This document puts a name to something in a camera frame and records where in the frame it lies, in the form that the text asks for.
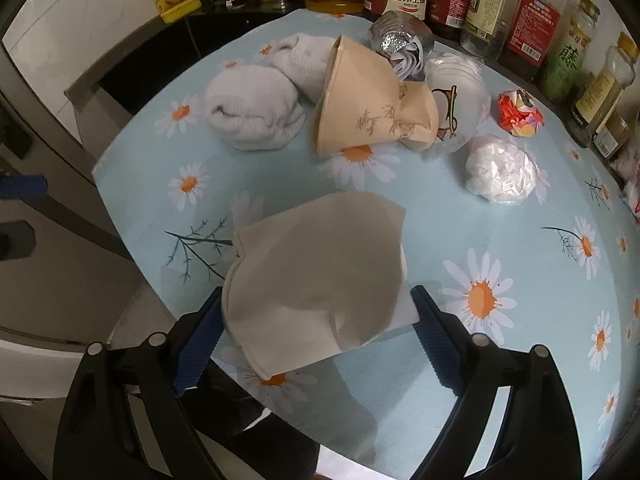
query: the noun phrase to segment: colorful crumpled paper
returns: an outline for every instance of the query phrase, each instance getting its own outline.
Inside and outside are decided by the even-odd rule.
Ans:
[[[516,137],[532,137],[545,120],[524,90],[503,92],[498,96],[500,127]]]

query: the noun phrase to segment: crumpled plastic ball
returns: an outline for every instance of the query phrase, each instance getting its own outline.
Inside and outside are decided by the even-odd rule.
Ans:
[[[498,96],[499,124],[516,137],[532,137],[545,120],[524,90],[503,92]]]
[[[466,161],[466,188],[490,202],[516,204],[536,187],[540,170],[535,161],[508,140],[476,137]]]

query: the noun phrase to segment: wall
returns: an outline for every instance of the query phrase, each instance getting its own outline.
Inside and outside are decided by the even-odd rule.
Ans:
[[[572,0],[573,9],[579,0]],[[602,15],[584,69],[599,72],[607,47],[625,27],[608,0],[593,0]],[[63,92],[102,54],[156,15],[152,0],[29,0],[2,39],[27,82],[68,131],[78,138],[73,109]],[[635,114],[640,80],[620,109]]]

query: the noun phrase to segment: orange flower center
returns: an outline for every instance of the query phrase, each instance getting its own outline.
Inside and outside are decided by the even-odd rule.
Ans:
[[[340,151],[344,158],[351,163],[365,162],[371,158],[371,155],[373,155],[373,150],[366,144],[363,144],[362,146],[354,146],[353,148],[344,148]]]
[[[596,336],[596,350],[598,352],[602,352],[604,350],[604,329],[600,330],[598,332],[598,335]]]
[[[491,314],[491,311],[497,306],[494,292],[486,281],[475,282],[466,294],[466,300],[471,313],[480,319]]]
[[[180,181],[180,190],[183,193],[190,193],[198,185],[198,179],[194,176],[186,176]]]
[[[287,383],[286,374],[276,374],[271,379],[260,379],[262,386],[282,386]]]
[[[171,118],[174,121],[179,121],[180,119],[185,118],[187,115],[189,115],[189,112],[191,111],[191,109],[188,107],[188,105],[185,106],[181,106],[180,108],[178,108],[173,114],[171,114]]]
[[[580,241],[582,242],[582,250],[584,251],[584,255],[587,258],[591,258],[593,256],[593,247],[591,247],[591,240],[589,240],[586,236],[583,236]]]

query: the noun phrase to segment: light blue floral tablecloth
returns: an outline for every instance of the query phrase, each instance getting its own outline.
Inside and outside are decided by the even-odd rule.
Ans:
[[[319,160],[308,103],[303,131],[275,152],[239,152],[204,120],[201,96],[225,67],[260,62],[273,41],[295,32],[364,42],[369,25],[297,10],[176,78],[94,169],[111,218],[146,279],[180,316],[222,283],[235,257],[228,242],[234,228],[336,190],[394,200],[407,210],[411,285],[423,284],[442,309],[500,345],[551,349],[577,419],[586,476],[616,421],[636,406],[640,228],[607,171],[572,143],[551,111],[541,107],[546,125],[527,141],[543,171],[519,206],[492,205],[465,190],[466,148],[433,162],[400,144]],[[483,77],[494,98],[516,88],[489,68]],[[480,130],[506,135],[494,119]],[[410,328],[269,381],[249,369],[227,335],[214,358],[295,427],[396,479],[411,476],[455,401]],[[506,395],[500,392],[472,470],[486,463]]]

